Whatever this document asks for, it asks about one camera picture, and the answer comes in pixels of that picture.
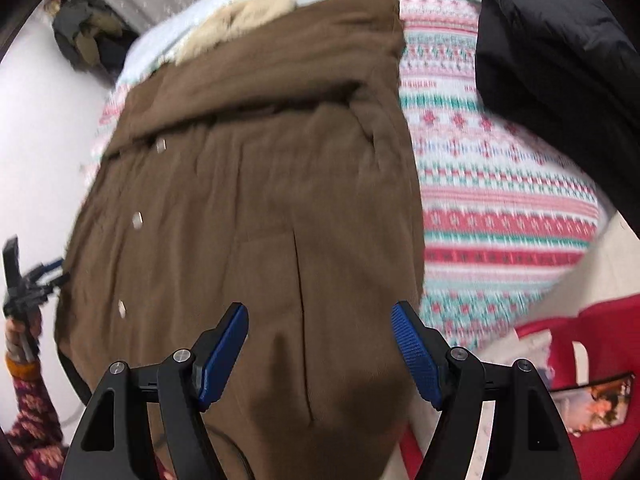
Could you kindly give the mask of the person's left hand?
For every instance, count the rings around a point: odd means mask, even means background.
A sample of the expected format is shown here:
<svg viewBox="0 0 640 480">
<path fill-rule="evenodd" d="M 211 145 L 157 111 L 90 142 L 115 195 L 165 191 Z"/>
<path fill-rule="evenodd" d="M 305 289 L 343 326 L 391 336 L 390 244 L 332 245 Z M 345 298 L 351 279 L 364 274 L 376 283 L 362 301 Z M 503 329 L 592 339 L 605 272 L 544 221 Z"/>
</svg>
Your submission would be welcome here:
<svg viewBox="0 0 640 480">
<path fill-rule="evenodd" d="M 42 332 L 41 310 L 32 309 L 21 321 L 14 316 L 6 318 L 6 351 L 18 364 L 36 362 L 39 359 L 39 338 Z"/>
</svg>

